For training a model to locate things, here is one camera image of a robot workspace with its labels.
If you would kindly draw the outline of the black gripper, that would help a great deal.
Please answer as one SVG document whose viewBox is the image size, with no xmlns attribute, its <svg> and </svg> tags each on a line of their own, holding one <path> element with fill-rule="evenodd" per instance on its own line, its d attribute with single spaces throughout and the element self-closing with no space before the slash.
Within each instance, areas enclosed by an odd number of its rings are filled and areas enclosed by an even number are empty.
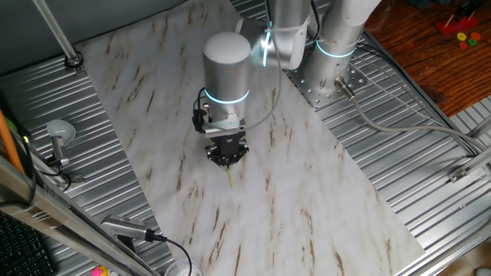
<svg viewBox="0 0 491 276">
<path fill-rule="evenodd" d="M 238 133 L 226 136 L 218 136 L 213 139 L 214 145 L 205 147 L 206 157 L 217 166 L 227 166 L 226 156 L 229 158 L 229 165 L 238 163 L 249 151 L 246 140 L 240 140 Z"/>
</svg>

